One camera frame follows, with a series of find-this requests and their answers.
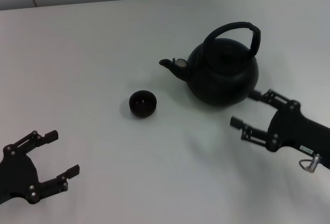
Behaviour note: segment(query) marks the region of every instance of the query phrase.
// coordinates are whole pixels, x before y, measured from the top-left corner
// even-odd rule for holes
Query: teapot lid
[[[221,74],[235,74],[244,70],[252,57],[242,43],[226,38],[217,38],[204,52],[208,66]]]
[[[232,39],[217,38],[222,33],[238,28],[248,28],[253,32],[251,48]],[[211,69],[222,74],[233,74],[243,70],[250,59],[258,52],[261,32],[247,22],[236,22],[221,26],[204,40],[199,52],[199,60],[206,62]]]

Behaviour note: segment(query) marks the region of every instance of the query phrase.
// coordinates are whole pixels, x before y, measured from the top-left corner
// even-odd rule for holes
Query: teapot spout
[[[181,79],[182,81],[188,81],[190,78],[190,69],[186,60],[176,60],[173,58],[173,61],[170,61],[168,59],[163,59],[159,62],[159,64],[169,69],[174,74],[174,76]]]

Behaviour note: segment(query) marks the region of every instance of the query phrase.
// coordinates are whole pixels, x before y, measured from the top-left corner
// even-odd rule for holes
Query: white tabletop
[[[328,223],[330,171],[292,148],[240,140],[232,115],[267,130],[275,109],[217,109],[158,62],[187,59],[215,28],[261,30],[257,89],[330,126],[329,0],[129,0],[0,12],[0,147],[32,130],[60,139],[29,153],[40,181],[79,164],[69,190],[0,205],[1,223]],[[223,35],[246,45],[249,30]],[[128,98],[157,97],[138,120]]]

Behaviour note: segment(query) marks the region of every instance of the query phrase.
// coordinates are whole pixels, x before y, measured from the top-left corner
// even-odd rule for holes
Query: black teapot
[[[238,28],[253,32],[250,49],[232,39],[217,38]],[[212,105],[231,105],[244,100],[257,84],[259,71],[255,58],[260,46],[260,30],[247,22],[226,24],[214,30],[190,54],[188,61],[163,59],[159,62],[190,90]]]

